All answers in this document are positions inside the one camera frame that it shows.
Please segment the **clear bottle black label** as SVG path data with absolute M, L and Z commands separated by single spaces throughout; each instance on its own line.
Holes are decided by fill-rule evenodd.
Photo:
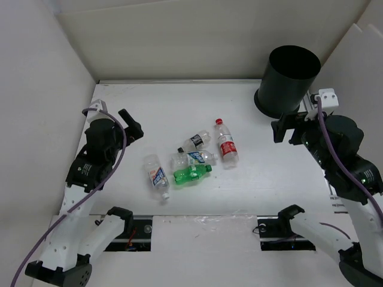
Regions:
M 201 130 L 194 136 L 188 138 L 184 143 L 177 149 L 178 153 L 193 152 L 201 150 L 207 146 L 211 141 L 211 135 L 207 130 Z

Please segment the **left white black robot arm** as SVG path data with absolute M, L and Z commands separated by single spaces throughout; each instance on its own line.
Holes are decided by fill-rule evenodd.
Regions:
M 66 177 L 59 217 L 35 245 L 46 242 L 45 250 L 36 261 L 27 255 L 21 266 L 28 277 L 54 286 L 86 286 L 100 254 L 116 237 L 127 237 L 133 231 L 132 211 L 116 206 L 89 236 L 86 225 L 99 192 L 117 170 L 125 149 L 144 132 L 125 109 L 118 114 L 127 127 L 104 109 L 86 108 L 83 114 L 103 117 L 91 120 L 86 129 L 86 144 Z

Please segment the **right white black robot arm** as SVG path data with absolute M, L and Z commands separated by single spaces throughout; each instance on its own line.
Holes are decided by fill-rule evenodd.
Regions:
M 377 167 L 357 154 L 363 131 L 350 118 L 323 115 L 305 120 L 306 113 L 282 115 L 271 123 L 273 140 L 283 141 L 292 129 L 292 145 L 304 145 L 324 170 L 352 220 L 358 241 L 339 236 L 332 227 L 308 219 L 293 204 L 278 213 L 276 227 L 289 236 L 300 235 L 330 256 L 352 286 L 382 286 L 382 178 Z

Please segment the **clear bottle red blue label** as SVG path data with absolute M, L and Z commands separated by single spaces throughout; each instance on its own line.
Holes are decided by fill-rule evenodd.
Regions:
M 156 154 L 147 155 L 144 158 L 144 168 L 153 188 L 160 194 L 162 200 L 168 200 L 170 184 L 159 157 Z

